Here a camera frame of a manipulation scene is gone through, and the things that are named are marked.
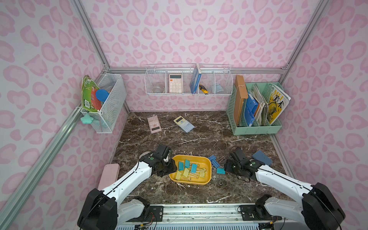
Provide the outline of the teal binder clip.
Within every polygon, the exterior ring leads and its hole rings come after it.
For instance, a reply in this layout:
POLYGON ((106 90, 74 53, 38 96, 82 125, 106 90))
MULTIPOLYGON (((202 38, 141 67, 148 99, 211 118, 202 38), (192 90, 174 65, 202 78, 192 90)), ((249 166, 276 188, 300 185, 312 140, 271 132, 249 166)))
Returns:
POLYGON ((183 162, 178 163, 178 171, 183 171, 185 169, 185 164, 183 162))
POLYGON ((201 170, 199 166, 199 164, 192 164, 190 168, 191 173, 197 174, 196 172, 201 170))
POLYGON ((217 174, 226 174, 226 171, 224 168, 217 168, 217 174))
POLYGON ((185 160, 184 166, 185 166, 185 168, 190 168, 191 167, 191 162, 189 160, 185 160))

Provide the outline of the white tape roll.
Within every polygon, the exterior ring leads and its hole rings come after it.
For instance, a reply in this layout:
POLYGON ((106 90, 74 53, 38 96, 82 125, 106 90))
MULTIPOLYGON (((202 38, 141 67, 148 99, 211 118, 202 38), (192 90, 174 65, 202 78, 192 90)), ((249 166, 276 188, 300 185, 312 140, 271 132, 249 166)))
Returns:
POLYGON ((140 156, 139 156, 139 161, 141 162, 141 161, 143 161, 143 159, 145 158, 145 156, 146 155, 148 155, 148 156, 151 156, 151 151, 146 151, 146 152, 144 152, 144 153, 142 153, 140 156))

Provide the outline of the blue binder clip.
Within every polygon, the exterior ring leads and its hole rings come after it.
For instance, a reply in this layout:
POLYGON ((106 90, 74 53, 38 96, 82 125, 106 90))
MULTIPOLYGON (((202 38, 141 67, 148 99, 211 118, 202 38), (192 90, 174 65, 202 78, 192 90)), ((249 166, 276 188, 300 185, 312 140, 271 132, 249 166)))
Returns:
POLYGON ((212 160, 211 163, 216 169, 220 167, 220 164, 216 160, 212 160))
POLYGON ((210 156, 210 157, 208 157, 208 159, 210 160, 210 161, 215 161, 216 160, 216 156, 214 156, 214 155, 212 155, 212 156, 210 156))

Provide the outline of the yellow binder clip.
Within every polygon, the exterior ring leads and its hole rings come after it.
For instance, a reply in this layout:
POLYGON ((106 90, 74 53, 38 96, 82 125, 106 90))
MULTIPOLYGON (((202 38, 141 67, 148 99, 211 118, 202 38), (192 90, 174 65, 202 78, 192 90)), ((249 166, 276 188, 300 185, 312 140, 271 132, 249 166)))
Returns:
POLYGON ((206 171, 205 170, 200 170, 196 172, 197 174, 199 174, 200 178, 205 178, 206 177, 206 171))
POLYGON ((177 180, 177 181, 191 181, 191 178, 185 177, 185 176, 183 176, 183 172, 177 171, 176 176, 175 176, 175 180, 177 180))
POLYGON ((183 177, 196 177, 195 174, 191 173, 189 168, 185 168, 182 174, 183 177))

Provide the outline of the yellow plastic storage box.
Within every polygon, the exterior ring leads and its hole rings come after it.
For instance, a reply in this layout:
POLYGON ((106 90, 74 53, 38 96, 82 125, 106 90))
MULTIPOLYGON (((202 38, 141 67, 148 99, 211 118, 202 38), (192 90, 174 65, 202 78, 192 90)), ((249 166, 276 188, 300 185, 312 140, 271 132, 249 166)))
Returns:
POLYGON ((191 155, 175 155, 173 159, 177 170, 169 175, 172 181, 201 186, 211 181, 212 165, 208 158, 191 155))

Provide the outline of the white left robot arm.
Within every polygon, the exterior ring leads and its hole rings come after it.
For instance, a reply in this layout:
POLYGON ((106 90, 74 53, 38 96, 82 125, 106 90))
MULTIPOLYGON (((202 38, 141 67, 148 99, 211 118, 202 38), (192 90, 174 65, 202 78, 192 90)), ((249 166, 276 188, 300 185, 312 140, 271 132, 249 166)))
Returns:
POLYGON ((155 151, 139 156, 137 164, 116 182, 102 190, 89 192, 82 207, 77 225, 81 230, 114 230, 130 220, 151 222, 150 203, 140 196, 129 202, 126 197, 142 182, 156 174, 159 177, 176 172, 170 147, 160 144, 155 151))

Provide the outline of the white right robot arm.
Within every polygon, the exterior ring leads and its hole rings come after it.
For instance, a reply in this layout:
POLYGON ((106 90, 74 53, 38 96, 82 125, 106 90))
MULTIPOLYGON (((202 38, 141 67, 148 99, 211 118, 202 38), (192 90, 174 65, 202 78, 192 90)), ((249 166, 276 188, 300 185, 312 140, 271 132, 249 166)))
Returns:
POLYGON ((268 216, 296 221, 310 230, 340 230, 346 215, 329 188, 321 183, 315 185, 282 174, 269 165, 246 156, 239 147, 230 150, 230 158, 224 170, 247 182, 251 180, 268 185, 291 200, 263 195, 255 203, 251 215, 257 220, 268 216))

